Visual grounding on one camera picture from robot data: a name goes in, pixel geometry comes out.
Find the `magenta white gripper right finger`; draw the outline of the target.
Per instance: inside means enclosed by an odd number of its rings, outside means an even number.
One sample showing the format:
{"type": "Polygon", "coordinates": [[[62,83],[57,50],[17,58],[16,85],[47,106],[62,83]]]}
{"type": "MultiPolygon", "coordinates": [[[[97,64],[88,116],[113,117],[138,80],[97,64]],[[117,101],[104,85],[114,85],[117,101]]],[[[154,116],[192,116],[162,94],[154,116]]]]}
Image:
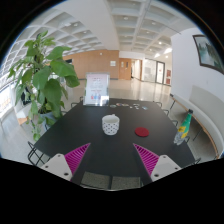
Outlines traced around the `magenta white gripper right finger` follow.
{"type": "Polygon", "coordinates": [[[167,155],[159,156],[138,144],[134,144],[134,147],[152,181],[181,170],[181,167],[167,155]]]}

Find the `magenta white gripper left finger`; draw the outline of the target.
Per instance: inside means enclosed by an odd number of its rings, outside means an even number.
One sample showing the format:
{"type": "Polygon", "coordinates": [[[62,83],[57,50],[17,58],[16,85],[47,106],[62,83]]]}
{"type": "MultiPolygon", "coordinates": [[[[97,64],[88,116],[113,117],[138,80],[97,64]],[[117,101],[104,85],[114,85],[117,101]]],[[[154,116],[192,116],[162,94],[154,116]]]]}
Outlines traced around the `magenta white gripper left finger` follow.
{"type": "Polygon", "coordinates": [[[70,181],[78,169],[90,144],[84,144],[67,154],[56,154],[41,168],[49,173],[70,181]]]}

